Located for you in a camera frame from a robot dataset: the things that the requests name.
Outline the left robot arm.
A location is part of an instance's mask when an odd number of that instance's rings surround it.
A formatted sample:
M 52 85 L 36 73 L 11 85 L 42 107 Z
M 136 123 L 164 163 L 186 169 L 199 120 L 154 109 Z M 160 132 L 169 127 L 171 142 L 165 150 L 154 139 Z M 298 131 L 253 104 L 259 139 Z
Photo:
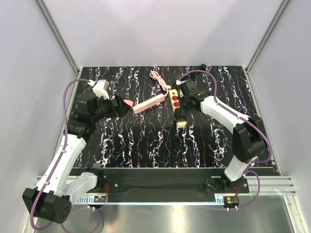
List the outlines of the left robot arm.
M 61 145 L 47 171 L 34 188 L 26 188 L 22 199 L 32 217 L 62 224 L 71 211 L 72 204 L 85 192 L 104 189 L 103 172 L 91 169 L 82 173 L 72 184 L 66 180 L 73 165 L 85 148 L 96 123 L 103 118 L 124 117 L 134 103 L 119 94 L 113 99 L 97 97 L 93 92 L 78 96 L 77 107 L 66 123 Z

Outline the black cube plug adapter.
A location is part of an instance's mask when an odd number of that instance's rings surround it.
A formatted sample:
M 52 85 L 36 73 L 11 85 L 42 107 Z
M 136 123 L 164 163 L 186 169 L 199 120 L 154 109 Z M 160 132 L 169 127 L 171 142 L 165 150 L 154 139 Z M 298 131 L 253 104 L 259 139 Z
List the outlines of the black cube plug adapter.
M 185 114 L 182 112 L 182 110 L 180 108 L 175 109 L 174 117 L 175 117 L 176 122 L 186 122 L 187 121 Z

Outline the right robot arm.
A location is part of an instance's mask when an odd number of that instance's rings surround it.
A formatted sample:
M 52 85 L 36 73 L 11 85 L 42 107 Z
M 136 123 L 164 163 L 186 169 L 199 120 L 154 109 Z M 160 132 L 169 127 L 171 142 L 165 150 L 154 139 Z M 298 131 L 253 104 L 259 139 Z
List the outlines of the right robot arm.
M 187 125 L 190 111 L 204 113 L 225 126 L 232 133 L 233 157 L 214 185 L 209 190 L 232 192 L 255 163 L 258 156 L 268 148 L 268 140 L 262 119 L 239 113 L 220 101 L 215 93 L 199 88 L 193 80 L 176 81 L 176 88 L 165 88 L 167 94 L 159 94 L 137 105 L 124 100 L 135 115 L 163 102 L 166 96 L 171 101 L 175 123 L 178 129 Z

